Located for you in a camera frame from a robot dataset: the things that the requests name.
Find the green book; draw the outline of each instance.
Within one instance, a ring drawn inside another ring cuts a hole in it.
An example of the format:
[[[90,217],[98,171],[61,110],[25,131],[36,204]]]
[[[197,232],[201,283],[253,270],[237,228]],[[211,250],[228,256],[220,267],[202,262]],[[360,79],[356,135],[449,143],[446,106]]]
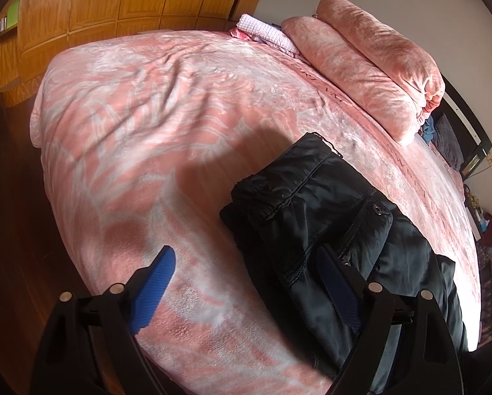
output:
[[[6,17],[8,18],[6,21],[6,27],[10,28],[17,23],[17,18],[19,15],[19,0],[15,0],[9,7],[8,13]]]

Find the wooden wardrobe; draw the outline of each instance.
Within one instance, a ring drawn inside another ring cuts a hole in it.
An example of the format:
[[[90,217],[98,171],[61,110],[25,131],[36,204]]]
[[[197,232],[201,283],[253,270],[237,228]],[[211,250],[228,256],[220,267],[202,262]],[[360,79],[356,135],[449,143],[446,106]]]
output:
[[[0,37],[0,95],[5,107],[39,87],[59,52],[142,31],[231,29],[259,0],[19,0],[16,31]]]

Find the folded towel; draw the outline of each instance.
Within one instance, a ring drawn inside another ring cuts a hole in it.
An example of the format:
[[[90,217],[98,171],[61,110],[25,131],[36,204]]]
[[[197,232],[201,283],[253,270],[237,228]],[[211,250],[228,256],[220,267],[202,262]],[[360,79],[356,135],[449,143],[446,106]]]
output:
[[[274,44],[279,50],[285,53],[290,52],[294,55],[299,54],[299,50],[295,47],[292,40],[286,36],[286,34],[277,28],[268,25],[267,23],[250,16],[249,14],[243,14],[241,16],[239,22],[237,23],[237,28],[250,36],[259,37],[268,45]]]

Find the bed headboard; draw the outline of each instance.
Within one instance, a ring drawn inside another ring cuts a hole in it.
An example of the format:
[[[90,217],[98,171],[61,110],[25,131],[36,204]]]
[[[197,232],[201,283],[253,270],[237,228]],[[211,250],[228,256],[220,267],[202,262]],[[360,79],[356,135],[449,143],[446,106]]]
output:
[[[492,143],[466,101],[445,77],[444,82],[444,98],[431,114],[435,123],[442,114],[449,120],[464,156],[460,174],[467,179],[489,153]]]

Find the rolled pink blanket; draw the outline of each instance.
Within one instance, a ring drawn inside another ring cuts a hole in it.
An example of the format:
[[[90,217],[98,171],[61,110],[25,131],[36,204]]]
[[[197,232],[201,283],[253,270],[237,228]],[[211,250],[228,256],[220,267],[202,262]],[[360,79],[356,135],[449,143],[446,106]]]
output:
[[[423,109],[420,124],[440,105],[444,80],[424,49],[347,0],[321,0],[317,16],[409,94]]]
[[[394,141],[407,145],[414,140],[421,108],[338,31],[308,16],[286,19],[282,28],[312,66],[380,123]]]

